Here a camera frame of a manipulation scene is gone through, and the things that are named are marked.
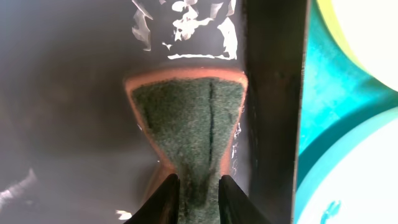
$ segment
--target green scouring pad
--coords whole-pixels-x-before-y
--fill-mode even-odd
[[[244,74],[167,70],[126,83],[139,124],[180,178],[178,223],[220,223],[218,181],[229,170],[231,136],[246,94]]]

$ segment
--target dark metal surface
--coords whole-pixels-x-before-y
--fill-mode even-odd
[[[229,175],[219,181],[218,205],[221,224],[271,224]]]
[[[290,223],[306,0],[248,1],[249,197],[271,223]]]
[[[147,8],[154,17],[171,11],[172,1],[164,11],[157,3]],[[240,39],[239,2],[236,9],[231,19]],[[139,209],[157,165],[125,97],[125,75],[189,65],[243,67],[242,42],[239,60],[170,61],[161,36],[172,30],[165,31],[162,17],[148,23],[152,51],[143,51],[131,32],[136,10],[128,0],[0,1],[0,192],[34,174],[28,187],[2,200],[0,223],[122,223],[115,211]],[[209,43],[222,46],[223,37],[193,41],[212,53]],[[244,119],[236,177],[247,192]]]
[[[1,1],[0,192],[30,170],[34,178],[4,202],[0,223],[122,223],[115,210],[136,212],[157,156],[128,105],[125,74],[189,65],[244,69],[240,6],[231,16],[238,60],[170,61],[159,39],[167,32],[156,20],[148,23],[152,51],[142,50],[131,33],[131,1]],[[251,168],[251,200],[272,223],[288,223],[305,1],[249,1],[245,10],[249,106],[233,177],[247,193]],[[223,39],[192,41],[211,53],[209,43]]]
[[[170,174],[145,204],[124,224],[177,224],[180,179]]]

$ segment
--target dark crack line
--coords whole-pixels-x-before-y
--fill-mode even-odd
[[[210,150],[209,150],[209,163],[211,164],[211,159],[213,157],[213,131],[214,131],[214,111],[213,111],[213,93],[214,86],[213,82],[210,80],[210,95],[209,95],[209,104],[210,104]]]

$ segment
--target white residue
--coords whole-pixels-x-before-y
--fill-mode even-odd
[[[212,18],[206,18],[202,21],[196,20],[198,12],[192,8],[192,5],[196,4],[197,0],[185,0],[177,1],[172,5],[172,9],[177,12],[182,12],[183,9],[188,9],[181,19],[177,19],[173,22],[173,26],[176,28],[174,41],[177,40],[188,40],[191,38],[195,29],[199,26],[206,26]]]
[[[216,19],[216,17],[217,17],[217,12],[219,11],[219,9],[221,9],[222,6],[223,6],[223,2],[218,3],[218,4],[211,4],[211,8],[210,8],[210,18]]]
[[[224,36],[224,52],[229,54],[229,59],[237,59],[236,51],[238,49],[238,39],[236,38],[235,26],[231,19],[227,17],[217,28]]]
[[[187,6],[187,4],[183,1],[176,1],[172,5],[172,9],[176,12],[182,12],[184,8]]]
[[[116,214],[120,215],[119,220],[128,220],[132,217],[131,213],[123,211],[123,210],[117,210]]]
[[[238,127],[236,128],[235,133],[234,133],[234,139],[236,139],[241,132],[242,132],[241,123],[239,122]]]
[[[167,56],[169,59],[178,59],[178,58],[219,58],[219,59],[224,59],[224,60],[231,60],[233,58],[225,57],[224,55],[220,56],[212,56],[212,55],[201,55],[201,54],[175,54],[175,55],[169,55]]]
[[[0,211],[2,206],[14,198],[20,197],[24,193],[25,189],[32,185],[36,180],[36,175],[33,172],[33,169],[29,169],[29,173],[25,179],[0,192]]]
[[[236,0],[231,0],[228,5],[228,13],[226,16],[232,16],[235,13]]]
[[[192,6],[192,5],[196,4],[196,3],[198,3],[198,0],[184,0],[184,2],[187,5]]]
[[[132,0],[132,2],[137,6],[138,10],[134,15],[134,20],[136,22],[136,26],[132,28],[132,33],[136,37],[137,40],[142,41],[146,48],[144,50],[150,51],[150,30],[148,28],[145,17],[149,19],[154,19],[140,4]]]
[[[172,44],[166,44],[165,42],[162,42],[162,45],[166,46],[168,50],[173,46]]]
[[[183,54],[183,55],[175,54],[175,55],[169,55],[167,57],[171,60],[177,59],[177,58],[219,58],[219,59],[224,59],[224,60],[237,59],[236,51],[238,49],[238,40],[236,38],[235,26],[232,23],[231,19],[229,19],[227,17],[225,19],[225,21],[222,24],[220,24],[217,28],[221,31],[222,35],[224,36],[224,43],[223,43],[223,45],[225,47],[224,52],[227,52],[229,54],[229,57],[225,57],[224,55],[213,56],[213,55],[202,55],[202,54]],[[188,31],[187,39],[189,39],[189,37],[191,37],[191,35],[193,34],[194,31],[195,31],[195,29]],[[177,30],[177,32],[175,34],[175,38],[176,38],[175,40],[177,40],[177,39],[181,40],[181,35],[183,35],[183,32],[180,32]]]
[[[232,170],[234,171],[232,176],[235,176],[236,172],[238,171],[238,159],[235,159],[232,163]]]
[[[238,143],[236,143],[236,144],[234,144],[233,146],[232,146],[232,156],[231,156],[231,159],[233,159],[234,158],[234,155],[236,154],[236,150],[238,149]]]
[[[138,10],[140,10],[146,17],[148,17],[151,20],[154,20],[154,18],[145,10],[144,6],[141,6],[136,0],[131,0],[132,3],[134,3]]]

